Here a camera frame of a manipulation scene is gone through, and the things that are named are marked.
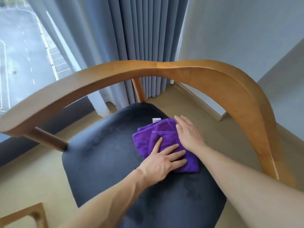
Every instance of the curtain fold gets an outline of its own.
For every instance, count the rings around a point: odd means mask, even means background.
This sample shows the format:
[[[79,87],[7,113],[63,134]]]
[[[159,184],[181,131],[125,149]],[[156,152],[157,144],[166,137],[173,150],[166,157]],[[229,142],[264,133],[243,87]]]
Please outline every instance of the curtain fold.
[[[173,61],[188,3],[188,0],[42,1],[71,52],[76,52],[75,60],[81,69],[116,60]],[[155,76],[142,77],[141,81],[147,98],[159,95],[167,83],[166,78]],[[99,92],[104,101],[113,102],[117,109],[138,102],[131,80]]]

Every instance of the left hand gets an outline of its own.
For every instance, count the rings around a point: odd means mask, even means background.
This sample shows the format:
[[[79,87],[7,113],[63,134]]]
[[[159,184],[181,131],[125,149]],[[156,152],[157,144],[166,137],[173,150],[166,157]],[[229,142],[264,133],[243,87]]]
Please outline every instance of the left hand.
[[[171,153],[179,147],[178,144],[169,146],[158,153],[162,141],[163,138],[160,138],[157,141],[151,154],[137,168],[144,174],[148,186],[152,186],[159,181],[164,180],[170,171],[180,168],[187,163],[186,159],[175,161],[185,155],[185,150]]]

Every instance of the folded towel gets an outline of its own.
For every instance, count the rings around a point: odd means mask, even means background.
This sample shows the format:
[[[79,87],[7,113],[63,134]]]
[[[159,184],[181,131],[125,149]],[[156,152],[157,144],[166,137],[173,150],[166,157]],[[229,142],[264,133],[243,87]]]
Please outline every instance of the folded towel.
[[[160,137],[163,138],[163,141],[159,152],[174,144],[179,144],[179,147],[174,152],[185,149],[180,143],[176,130],[176,122],[172,118],[138,128],[138,132],[133,134],[132,137],[135,147],[143,159],[146,159],[151,154]],[[198,158],[188,150],[186,150],[185,156],[181,159],[184,158],[187,159],[187,164],[176,169],[175,172],[198,172]]]

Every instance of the road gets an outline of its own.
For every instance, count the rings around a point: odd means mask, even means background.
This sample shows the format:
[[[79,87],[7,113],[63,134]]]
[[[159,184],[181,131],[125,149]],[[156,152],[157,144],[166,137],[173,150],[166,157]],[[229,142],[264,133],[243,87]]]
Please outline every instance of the road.
[[[0,10],[0,115],[56,81],[30,7]]]

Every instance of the glass window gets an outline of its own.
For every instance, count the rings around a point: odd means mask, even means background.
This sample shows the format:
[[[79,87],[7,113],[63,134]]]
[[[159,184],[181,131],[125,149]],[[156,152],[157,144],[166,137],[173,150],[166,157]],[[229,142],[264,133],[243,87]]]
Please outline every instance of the glass window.
[[[0,116],[71,73],[26,0],[0,0]]]

